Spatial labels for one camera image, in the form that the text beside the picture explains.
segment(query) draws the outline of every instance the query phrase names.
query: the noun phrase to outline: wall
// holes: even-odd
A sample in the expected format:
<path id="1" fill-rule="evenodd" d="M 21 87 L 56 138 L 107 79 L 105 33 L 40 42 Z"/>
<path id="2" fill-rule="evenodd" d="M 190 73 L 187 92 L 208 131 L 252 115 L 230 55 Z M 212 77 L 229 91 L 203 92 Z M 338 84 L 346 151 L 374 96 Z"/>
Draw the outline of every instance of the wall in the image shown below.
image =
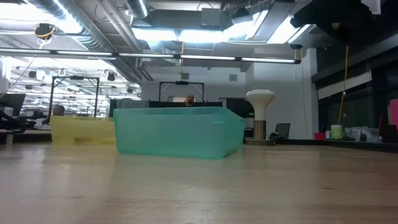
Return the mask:
<path id="1" fill-rule="evenodd" d="M 180 68 L 147 68 L 155 80 L 180 80 Z M 313 139 L 318 131 L 318 96 L 311 76 L 317 72 L 316 51 L 306 51 L 303 64 L 286 65 L 254 63 L 246 73 L 238 68 L 183 68 L 190 73 L 190 82 L 205 82 L 205 100 L 218 101 L 218 98 L 244 98 L 255 89 L 271 90 L 275 100 L 267 109 L 267 133 L 275 131 L 278 123 L 291 123 L 291 139 Z M 238 74 L 237 82 L 229 82 L 229 74 Z M 142 100 L 158 100 L 159 82 L 146 82 L 142 85 Z M 200 92 L 193 86 L 170 85 L 162 92 L 162 101 L 169 96 L 194 94 L 201 100 Z"/>

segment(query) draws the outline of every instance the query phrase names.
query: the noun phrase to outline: wooden table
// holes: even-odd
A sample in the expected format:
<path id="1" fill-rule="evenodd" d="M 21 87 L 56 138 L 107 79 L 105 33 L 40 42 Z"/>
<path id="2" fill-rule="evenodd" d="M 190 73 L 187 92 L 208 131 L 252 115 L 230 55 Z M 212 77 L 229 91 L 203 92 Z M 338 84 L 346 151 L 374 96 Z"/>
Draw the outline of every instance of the wooden table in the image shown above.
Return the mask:
<path id="1" fill-rule="evenodd" d="M 15 144 L 0 223 L 398 223 L 398 155 L 245 147 L 225 159 Z"/>

